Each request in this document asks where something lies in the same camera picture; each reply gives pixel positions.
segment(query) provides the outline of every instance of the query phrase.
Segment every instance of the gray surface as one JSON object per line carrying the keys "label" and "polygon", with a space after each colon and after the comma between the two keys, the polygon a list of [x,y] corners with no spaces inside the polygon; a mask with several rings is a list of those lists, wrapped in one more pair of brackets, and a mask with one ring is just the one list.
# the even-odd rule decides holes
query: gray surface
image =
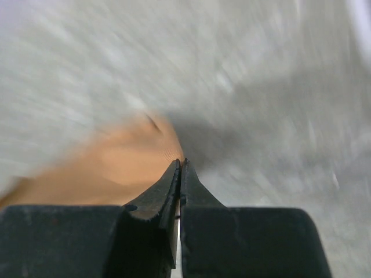
{"label": "gray surface", "polygon": [[3,190],[158,109],[224,204],[304,208],[334,277],[371,277],[371,79],[344,3],[24,2],[0,0]]}

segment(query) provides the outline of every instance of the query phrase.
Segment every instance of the blurry background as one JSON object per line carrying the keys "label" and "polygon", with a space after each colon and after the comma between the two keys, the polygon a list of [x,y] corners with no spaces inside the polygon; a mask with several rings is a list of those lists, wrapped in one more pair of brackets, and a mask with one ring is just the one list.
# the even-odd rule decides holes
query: blurry background
{"label": "blurry background", "polygon": [[[296,206],[371,276],[371,79],[339,0],[0,0],[0,183],[137,109],[228,206]],[[180,277],[180,264],[174,277]]]}

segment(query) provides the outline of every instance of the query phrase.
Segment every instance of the concrete floor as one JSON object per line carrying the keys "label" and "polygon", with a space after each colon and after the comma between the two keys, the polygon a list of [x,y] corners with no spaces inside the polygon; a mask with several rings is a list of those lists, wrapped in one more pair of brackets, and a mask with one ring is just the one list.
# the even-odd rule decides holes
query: concrete floor
{"label": "concrete floor", "polygon": [[301,207],[334,277],[371,277],[371,79],[342,1],[0,7],[1,190],[102,124],[157,109],[224,204]]}

